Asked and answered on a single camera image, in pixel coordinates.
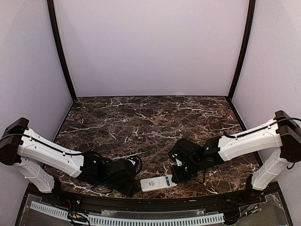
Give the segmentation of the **blue battery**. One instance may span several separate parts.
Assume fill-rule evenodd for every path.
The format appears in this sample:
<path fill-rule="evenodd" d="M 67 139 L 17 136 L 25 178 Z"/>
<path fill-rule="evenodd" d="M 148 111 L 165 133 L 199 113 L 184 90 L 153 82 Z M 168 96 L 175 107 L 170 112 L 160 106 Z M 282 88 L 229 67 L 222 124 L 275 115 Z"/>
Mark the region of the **blue battery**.
<path fill-rule="evenodd" d="M 169 182 L 168 176 L 165 176 L 165 179 L 166 179 L 166 184 L 167 184 L 167 186 L 170 186 L 170 182 Z"/>

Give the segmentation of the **white remote control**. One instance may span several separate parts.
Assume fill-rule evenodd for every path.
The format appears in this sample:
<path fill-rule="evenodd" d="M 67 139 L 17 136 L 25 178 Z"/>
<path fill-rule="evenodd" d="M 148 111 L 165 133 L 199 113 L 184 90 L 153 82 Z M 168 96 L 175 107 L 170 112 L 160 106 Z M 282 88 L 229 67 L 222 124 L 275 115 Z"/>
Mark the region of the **white remote control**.
<path fill-rule="evenodd" d="M 140 180 L 140 185 L 141 185 L 142 191 L 150 192 L 150 191 L 171 188 L 171 187 L 167 186 L 165 176 Z"/>

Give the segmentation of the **white battery cover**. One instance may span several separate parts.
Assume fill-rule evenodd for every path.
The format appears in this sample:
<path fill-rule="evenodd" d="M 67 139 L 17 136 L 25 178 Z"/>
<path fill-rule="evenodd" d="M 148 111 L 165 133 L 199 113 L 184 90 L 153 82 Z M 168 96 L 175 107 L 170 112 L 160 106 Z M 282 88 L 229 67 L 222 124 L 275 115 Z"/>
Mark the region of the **white battery cover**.
<path fill-rule="evenodd" d="M 174 187 L 177 186 L 177 183 L 172 181 L 172 175 L 166 175 L 169 178 L 170 186 L 169 187 Z"/>

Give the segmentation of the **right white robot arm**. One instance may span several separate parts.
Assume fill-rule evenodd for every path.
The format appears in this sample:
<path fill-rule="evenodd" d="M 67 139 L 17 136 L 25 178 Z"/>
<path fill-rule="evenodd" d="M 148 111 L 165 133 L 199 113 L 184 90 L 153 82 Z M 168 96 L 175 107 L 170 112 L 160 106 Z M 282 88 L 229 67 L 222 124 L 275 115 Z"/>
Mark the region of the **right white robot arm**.
<path fill-rule="evenodd" d="M 179 184 L 191 180 L 204 169 L 221 165 L 236 157 L 273 148 L 272 155 L 251 175 L 250 186 L 240 193 L 240 200 L 250 204 L 290 164 L 301 160 L 301 127 L 299 118 L 290 117 L 280 110 L 275 117 L 255 128 L 211 138 L 203 146 L 187 139 L 179 139 L 169 157 L 172 182 Z"/>

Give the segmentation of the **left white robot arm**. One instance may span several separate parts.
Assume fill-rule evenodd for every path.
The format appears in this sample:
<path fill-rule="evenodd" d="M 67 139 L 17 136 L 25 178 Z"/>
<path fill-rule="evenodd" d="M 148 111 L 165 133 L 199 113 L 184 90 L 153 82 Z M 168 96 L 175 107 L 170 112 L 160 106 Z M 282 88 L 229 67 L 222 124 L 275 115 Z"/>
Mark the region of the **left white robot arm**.
<path fill-rule="evenodd" d="M 40 166 L 44 163 L 94 187 L 104 186 L 126 196 L 138 191 L 135 179 L 142 161 L 133 156 L 111 160 L 94 151 L 80 152 L 59 146 L 28 127 L 26 118 L 19 118 L 5 128 L 0 138 L 0 162 L 17 168 L 40 192 L 56 205 L 66 202 L 60 182 Z"/>

